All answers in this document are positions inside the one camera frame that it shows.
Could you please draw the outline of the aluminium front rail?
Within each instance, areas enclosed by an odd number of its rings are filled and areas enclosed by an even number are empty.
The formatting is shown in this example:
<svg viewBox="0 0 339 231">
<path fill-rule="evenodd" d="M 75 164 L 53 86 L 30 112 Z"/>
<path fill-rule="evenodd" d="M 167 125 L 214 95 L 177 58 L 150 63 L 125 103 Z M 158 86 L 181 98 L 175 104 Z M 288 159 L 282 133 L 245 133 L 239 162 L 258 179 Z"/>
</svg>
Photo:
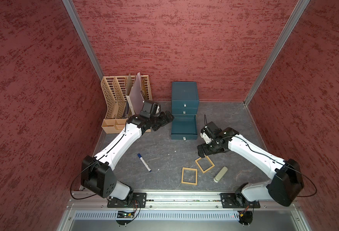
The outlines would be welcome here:
<svg viewBox="0 0 339 231">
<path fill-rule="evenodd" d="M 138 217 L 123 224 L 118 208 L 110 208 L 109 199 L 90 196 L 71 199 L 58 226 L 60 231 L 309 231 L 311 229 L 298 202 L 283 207 L 273 201 L 261 201 L 250 224 L 239 222 L 236 208 L 224 208 L 217 191 L 146 190 L 138 208 Z"/>
</svg>

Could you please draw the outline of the brown printed cardboard sheet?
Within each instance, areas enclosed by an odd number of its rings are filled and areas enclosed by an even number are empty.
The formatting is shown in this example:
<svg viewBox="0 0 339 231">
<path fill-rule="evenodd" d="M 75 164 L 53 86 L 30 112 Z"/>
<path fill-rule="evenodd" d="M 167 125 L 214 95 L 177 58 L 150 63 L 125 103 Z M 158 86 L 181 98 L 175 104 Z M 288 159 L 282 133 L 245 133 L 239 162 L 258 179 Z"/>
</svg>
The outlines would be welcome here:
<svg viewBox="0 0 339 231">
<path fill-rule="evenodd" d="M 126 76 L 126 96 L 130 95 L 133 86 L 132 75 Z"/>
</svg>

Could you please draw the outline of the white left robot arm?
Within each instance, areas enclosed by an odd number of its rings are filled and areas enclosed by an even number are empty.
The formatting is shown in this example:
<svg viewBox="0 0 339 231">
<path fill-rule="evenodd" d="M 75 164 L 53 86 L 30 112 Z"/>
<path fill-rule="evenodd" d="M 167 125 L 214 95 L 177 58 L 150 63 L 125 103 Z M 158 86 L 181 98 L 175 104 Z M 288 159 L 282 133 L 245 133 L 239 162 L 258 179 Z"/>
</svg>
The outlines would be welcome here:
<svg viewBox="0 0 339 231">
<path fill-rule="evenodd" d="M 173 120 L 174 116 L 169 111 L 151 115 L 149 118 L 141 115 L 131 116 L 123 130 L 105 149 L 93 157 L 86 156 L 83 159 L 81 186 L 102 198 L 128 200 L 132 189 L 118 181 L 113 170 L 130 146 L 147 130 L 157 131 Z"/>
</svg>

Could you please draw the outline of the beige lattice file organizer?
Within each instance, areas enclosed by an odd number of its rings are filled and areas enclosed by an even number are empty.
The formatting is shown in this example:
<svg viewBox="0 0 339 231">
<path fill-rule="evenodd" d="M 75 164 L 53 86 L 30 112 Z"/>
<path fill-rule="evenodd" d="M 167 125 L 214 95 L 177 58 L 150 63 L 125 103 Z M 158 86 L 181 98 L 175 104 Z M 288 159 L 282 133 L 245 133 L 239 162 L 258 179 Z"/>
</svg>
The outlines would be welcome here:
<svg viewBox="0 0 339 231">
<path fill-rule="evenodd" d="M 133 114 L 126 98 L 126 76 L 104 76 L 101 88 L 107 104 L 107 113 L 102 122 L 106 134 L 118 134 L 125 126 L 129 116 Z"/>
</svg>

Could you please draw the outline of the lilac plastic folder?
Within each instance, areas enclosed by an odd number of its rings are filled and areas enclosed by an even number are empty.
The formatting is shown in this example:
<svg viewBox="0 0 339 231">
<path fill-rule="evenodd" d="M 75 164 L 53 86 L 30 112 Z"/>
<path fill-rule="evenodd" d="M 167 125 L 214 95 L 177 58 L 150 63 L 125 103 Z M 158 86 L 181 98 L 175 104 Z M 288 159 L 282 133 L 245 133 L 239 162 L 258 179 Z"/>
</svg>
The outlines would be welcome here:
<svg viewBox="0 0 339 231">
<path fill-rule="evenodd" d="M 127 99 L 134 110 L 133 114 L 137 114 L 137 115 L 140 114 L 143 108 L 143 105 L 144 105 L 140 73 L 137 73 L 134 84 L 130 90 L 130 94 L 128 95 Z"/>
</svg>

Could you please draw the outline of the aluminium right corner post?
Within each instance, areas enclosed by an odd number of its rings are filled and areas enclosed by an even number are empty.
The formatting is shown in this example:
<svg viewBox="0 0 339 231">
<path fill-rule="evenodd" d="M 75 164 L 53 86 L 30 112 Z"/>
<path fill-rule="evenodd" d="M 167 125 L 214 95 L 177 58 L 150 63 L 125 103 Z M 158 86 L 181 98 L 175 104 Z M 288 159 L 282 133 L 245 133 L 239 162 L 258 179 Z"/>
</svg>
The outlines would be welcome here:
<svg viewBox="0 0 339 231">
<path fill-rule="evenodd" d="M 296 24 L 298 23 L 299 19 L 301 18 L 302 14 L 304 13 L 309 3 L 310 3 L 310 0 L 297 1 L 296 6 L 294 7 L 287 23 L 285 24 L 280 36 L 278 37 L 273 49 L 271 50 L 263 68 L 261 69 L 259 75 L 257 76 L 254 84 L 252 85 L 249 93 L 247 94 L 244 100 L 245 107 L 249 106 L 259 86 L 265 79 L 271 66 L 273 65 L 274 61 L 278 57 L 280 51 L 282 50 L 283 46 L 285 45 L 286 41 L 288 40 L 289 36 L 291 35 L 292 31 L 294 30 Z"/>
</svg>

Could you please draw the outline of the left controller board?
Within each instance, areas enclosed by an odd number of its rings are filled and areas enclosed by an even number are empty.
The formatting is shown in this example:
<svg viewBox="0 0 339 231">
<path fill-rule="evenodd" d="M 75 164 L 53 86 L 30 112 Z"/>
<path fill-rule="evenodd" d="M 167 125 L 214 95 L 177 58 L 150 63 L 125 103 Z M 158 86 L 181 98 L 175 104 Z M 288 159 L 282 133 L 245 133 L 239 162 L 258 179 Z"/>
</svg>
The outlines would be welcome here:
<svg viewBox="0 0 339 231">
<path fill-rule="evenodd" d="M 135 212 L 126 212 L 126 211 L 117 212 L 117 218 L 133 219 L 134 217 L 135 217 Z"/>
</svg>

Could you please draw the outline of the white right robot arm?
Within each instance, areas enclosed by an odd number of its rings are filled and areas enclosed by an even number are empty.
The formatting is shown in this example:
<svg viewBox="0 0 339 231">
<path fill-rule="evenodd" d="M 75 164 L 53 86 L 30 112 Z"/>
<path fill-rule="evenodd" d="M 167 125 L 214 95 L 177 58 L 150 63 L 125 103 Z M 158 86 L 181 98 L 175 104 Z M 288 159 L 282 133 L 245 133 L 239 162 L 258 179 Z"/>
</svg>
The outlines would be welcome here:
<svg viewBox="0 0 339 231">
<path fill-rule="evenodd" d="M 259 148 L 232 128 L 211 130 L 205 126 L 200 132 L 205 141 L 197 147 L 201 158 L 232 151 L 258 167 L 269 179 L 260 183 L 245 183 L 236 191 L 234 202 L 247 207 L 251 202 L 274 200 L 288 207 L 304 188 L 298 162 L 285 161 Z"/>
</svg>

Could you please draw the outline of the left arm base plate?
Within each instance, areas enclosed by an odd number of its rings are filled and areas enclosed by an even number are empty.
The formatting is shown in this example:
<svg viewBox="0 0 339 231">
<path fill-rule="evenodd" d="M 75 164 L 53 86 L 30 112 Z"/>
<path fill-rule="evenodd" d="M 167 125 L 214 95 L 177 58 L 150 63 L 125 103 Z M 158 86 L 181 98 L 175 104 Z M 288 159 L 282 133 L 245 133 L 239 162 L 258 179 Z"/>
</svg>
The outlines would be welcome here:
<svg viewBox="0 0 339 231">
<path fill-rule="evenodd" d="M 132 192 L 124 200 L 108 198 L 107 208 L 145 208 L 147 193 Z"/>
</svg>

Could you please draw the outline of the aluminium left corner post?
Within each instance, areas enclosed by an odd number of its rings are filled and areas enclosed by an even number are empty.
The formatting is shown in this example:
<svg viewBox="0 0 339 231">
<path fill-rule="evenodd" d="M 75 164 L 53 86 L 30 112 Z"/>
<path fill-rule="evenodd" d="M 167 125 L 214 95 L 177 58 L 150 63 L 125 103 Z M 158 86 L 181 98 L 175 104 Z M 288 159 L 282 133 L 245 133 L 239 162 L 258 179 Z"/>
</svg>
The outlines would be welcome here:
<svg viewBox="0 0 339 231">
<path fill-rule="evenodd" d="M 77 10 L 74 6 L 74 3 L 72 0 L 62 0 L 64 6 L 65 6 L 65 9 L 76 29 L 76 32 L 86 50 L 86 53 L 97 73 L 97 76 L 99 77 L 100 81 L 103 79 L 103 76 L 104 76 L 104 72 L 103 72 L 103 69 L 99 63 L 99 60 L 94 52 L 94 49 L 89 41 L 89 38 L 87 36 L 87 33 L 83 27 L 83 24 L 80 20 L 80 17 L 77 13 Z"/>
</svg>

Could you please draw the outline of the teal stacked drawer cabinet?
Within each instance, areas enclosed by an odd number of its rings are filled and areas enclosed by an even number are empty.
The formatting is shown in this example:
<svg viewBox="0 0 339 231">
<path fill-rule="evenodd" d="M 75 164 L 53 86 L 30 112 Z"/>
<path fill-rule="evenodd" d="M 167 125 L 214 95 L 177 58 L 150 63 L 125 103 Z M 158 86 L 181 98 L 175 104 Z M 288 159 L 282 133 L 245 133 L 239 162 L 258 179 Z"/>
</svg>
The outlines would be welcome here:
<svg viewBox="0 0 339 231">
<path fill-rule="evenodd" d="M 199 100 L 196 82 L 173 82 L 171 101 L 173 100 Z"/>
</svg>

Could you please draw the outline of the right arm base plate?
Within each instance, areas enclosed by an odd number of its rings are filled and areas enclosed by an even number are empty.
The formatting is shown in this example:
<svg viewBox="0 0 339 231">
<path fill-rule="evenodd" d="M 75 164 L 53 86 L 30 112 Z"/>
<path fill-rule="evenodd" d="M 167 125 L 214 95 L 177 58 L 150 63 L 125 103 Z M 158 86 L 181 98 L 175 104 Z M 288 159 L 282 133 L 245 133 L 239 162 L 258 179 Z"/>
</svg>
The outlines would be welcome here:
<svg viewBox="0 0 339 231">
<path fill-rule="evenodd" d="M 254 209 L 260 208 L 258 201 L 249 202 L 240 193 L 220 193 L 222 208 Z"/>
</svg>

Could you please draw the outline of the large tan brooch box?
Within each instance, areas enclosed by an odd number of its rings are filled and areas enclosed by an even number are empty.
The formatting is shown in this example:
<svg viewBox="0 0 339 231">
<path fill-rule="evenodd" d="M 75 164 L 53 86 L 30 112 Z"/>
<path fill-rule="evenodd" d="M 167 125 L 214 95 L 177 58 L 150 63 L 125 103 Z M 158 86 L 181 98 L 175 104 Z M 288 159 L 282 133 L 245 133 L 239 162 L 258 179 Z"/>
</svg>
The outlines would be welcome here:
<svg viewBox="0 0 339 231">
<path fill-rule="evenodd" d="M 197 185 L 197 169 L 196 168 L 182 168 L 181 183 L 187 185 Z"/>
<path fill-rule="evenodd" d="M 195 160 L 195 163 L 200 168 L 200 171 L 202 173 L 206 173 L 215 167 L 215 164 L 209 157 L 204 158 L 199 157 L 198 159 Z"/>
</svg>

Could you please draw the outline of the teal top drawer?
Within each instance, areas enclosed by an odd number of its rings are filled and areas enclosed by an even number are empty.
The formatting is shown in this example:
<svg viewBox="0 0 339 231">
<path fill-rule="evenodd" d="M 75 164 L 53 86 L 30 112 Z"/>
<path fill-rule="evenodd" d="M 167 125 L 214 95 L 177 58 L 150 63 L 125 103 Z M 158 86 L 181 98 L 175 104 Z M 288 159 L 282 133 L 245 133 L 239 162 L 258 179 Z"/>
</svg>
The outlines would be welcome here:
<svg viewBox="0 0 339 231">
<path fill-rule="evenodd" d="M 198 108 L 199 100 L 173 100 L 172 108 Z"/>
</svg>

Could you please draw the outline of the blue white marker pen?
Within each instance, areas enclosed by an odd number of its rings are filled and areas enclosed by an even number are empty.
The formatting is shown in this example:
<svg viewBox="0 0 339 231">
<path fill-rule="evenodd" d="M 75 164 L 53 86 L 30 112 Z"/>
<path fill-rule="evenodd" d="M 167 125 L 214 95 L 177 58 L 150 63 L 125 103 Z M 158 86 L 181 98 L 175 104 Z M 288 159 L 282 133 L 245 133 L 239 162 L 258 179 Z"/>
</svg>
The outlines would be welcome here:
<svg viewBox="0 0 339 231">
<path fill-rule="evenodd" d="M 139 157 L 139 159 L 141 160 L 141 162 L 143 163 L 143 165 L 145 166 L 145 168 L 148 170 L 148 172 L 152 172 L 151 168 L 149 167 L 149 165 L 147 164 L 147 162 L 143 159 L 143 157 L 141 156 L 141 154 L 137 154 L 137 156 Z"/>
</svg>

